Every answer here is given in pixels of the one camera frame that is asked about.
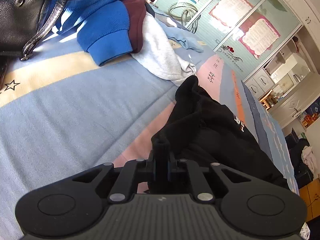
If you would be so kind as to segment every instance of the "cabinet handle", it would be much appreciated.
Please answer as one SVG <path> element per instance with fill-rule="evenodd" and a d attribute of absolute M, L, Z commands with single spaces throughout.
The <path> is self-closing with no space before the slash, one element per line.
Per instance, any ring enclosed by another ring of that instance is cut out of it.
<path fill-rule="evenodd" d="M 299 110 L 296 110 L 297 111 L 297 113 L 296 114 L 294 114 L 292 117 L 294 117 L 294 118 L 296 118 L 298 115 L 300 115 L 301 114 L 301 109 L 299 109 Z"/>

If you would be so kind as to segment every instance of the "white cloth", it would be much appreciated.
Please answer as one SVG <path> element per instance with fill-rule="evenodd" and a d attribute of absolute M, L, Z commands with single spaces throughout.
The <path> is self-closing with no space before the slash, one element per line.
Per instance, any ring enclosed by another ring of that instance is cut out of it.
<path fill-rule="evenodd" d="M 149 13 L 143 20 L 142 36 L 141 51 L 131 55 L 151 73 L 171 80 L 176 86 L 188 76 L 195 75 L 195 65 L 175 54 L 164 30 Z"/>
<path fill-rule="evenodd" d="M 309 238 L 310 238 L 310 229 L 305 222 L 300 230 L 300 236 L 304 240 L 309 240 Z"/>
<path fill-rule="evenodd" d="M 316 157 L 312 153 L 312 146 L 305 146 L 302 150 L 301 158 L 304 164 L 306 164 L 311 172 L 315 174 L 317 167 Z"/>

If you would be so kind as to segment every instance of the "blue bedsheet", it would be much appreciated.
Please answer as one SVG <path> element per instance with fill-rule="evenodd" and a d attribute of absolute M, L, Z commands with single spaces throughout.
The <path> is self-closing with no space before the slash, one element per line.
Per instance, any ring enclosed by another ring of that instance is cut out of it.
<path fill-rule="evenodd" d="M 200 85 L 244 121 L 297 192 L 277 122 L 202 41 L 202 53 L 170 42 L 196 65 Z M 209 73 L 215 74 L 211 80 Z M 31 59 L 12 62 L 5 84 L 0 91 L 0 236 L 5 240 L 22 236 L 14 208 L 28 191 L 104 162 L 121 166 L 146 158 L 177 90 L 129 55 L 98 67 L 73 30 L 51 33 Z"/>

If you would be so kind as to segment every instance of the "metal buckle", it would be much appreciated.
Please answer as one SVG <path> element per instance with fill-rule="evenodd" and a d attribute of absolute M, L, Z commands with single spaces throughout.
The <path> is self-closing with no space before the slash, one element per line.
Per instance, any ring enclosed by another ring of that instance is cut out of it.
<path fill-rule="evenodd" d="M 32 52 L 30 54 L 25 54 L 23 58 L 21 58 L 21 61 L 27 60 L 32 56 Z"/>

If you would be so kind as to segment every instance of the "star pattern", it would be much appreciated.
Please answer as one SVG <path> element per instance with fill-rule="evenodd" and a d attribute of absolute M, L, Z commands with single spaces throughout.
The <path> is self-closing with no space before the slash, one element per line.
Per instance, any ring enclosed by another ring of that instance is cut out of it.
<path fill-rule="evenodd" d="M 11 83 L 5 84 L 7 87 L 4 91 L 7 91 L 8 89 L 12 89 L 14 91 L 15 87 L 19 85 L 20 83 L 16 83 L 14 80 L 12 80 Z"/>

